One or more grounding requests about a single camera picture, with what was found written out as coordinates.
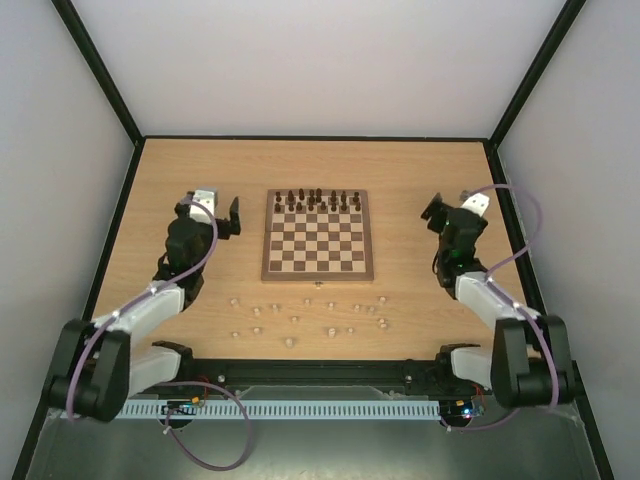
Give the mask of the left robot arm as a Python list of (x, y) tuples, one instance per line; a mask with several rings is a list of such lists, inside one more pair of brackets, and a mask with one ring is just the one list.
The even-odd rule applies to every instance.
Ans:
[(215, 215), (215, 190), (190, 191), (175, 206), (165, 251), (150, 284), (113, 312), (71, 320), (60, 333), (43, 386), (48, 407), (69, 420), (113, 420), (126, 401), (151, 387), (193, 378), (191, 348), (158, 341), (140, 355), (135, 347), (165, 321), (189, 308), (204, 285), (206, 263), (217, 243), (241, 232), (239, 201)]

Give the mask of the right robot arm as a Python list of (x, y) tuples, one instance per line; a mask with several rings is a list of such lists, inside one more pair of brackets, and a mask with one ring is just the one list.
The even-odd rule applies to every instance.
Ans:
[(432, 271), (440, 287), (494, 334), (491, 350), (475, 344), (443, 346), (436, 356), (437, 382), (450, 392), (473, 382), (492, 391), (507, 409), (570, 403), (577, 383), (564, 321), (516, 301), (476, 257), (489, 203), (478, 192), (454, 207), (437, 194), (421, 214), (438, 235)]

